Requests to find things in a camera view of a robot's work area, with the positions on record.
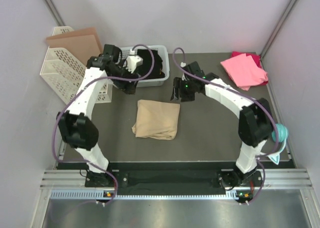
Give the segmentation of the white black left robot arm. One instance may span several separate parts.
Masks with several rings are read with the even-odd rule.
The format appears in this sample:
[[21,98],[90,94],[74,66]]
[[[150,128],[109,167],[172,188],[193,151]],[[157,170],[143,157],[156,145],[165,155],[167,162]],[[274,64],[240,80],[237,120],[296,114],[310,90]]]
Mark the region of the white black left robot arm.
[[130,50],[125,60],[122,51],[114,45],[105,45],[103,52],[88,59],[77,97],[59,117],[58,128],[65,143],[76,150],[85,160],[89,170],[96,174],[102,186],[113,182],[113,173],[108,171],[109,161],[98,145],[99,131],[92,122],[92,112],[106,77],[127,94],[134,94],[138,84],[138,66],[143,59]]

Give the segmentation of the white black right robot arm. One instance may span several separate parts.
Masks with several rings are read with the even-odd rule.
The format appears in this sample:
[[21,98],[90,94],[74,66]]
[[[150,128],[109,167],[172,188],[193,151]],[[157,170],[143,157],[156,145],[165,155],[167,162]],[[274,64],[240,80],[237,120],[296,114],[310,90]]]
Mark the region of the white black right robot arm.
[[201,93],[218,101],[238,118],[240,153],[231,177],[223,179],[229,186],[246,185],[257,169],[257,157],[274,130],[269,102],[264,98],[245,97],[214,73],[205,74],[198,62],[180,63],[178,67],[183,69],[183,75],[173,81],[172,100],[191,102],[196,93]]

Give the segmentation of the beige t shirt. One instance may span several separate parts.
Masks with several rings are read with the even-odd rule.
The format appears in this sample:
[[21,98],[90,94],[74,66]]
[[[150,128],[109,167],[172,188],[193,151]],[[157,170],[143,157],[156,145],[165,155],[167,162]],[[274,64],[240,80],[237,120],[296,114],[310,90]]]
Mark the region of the beige t shirt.
[[173,140],[178,132],[180,108],[176,103],[139,100],[132,132],[137,138]]

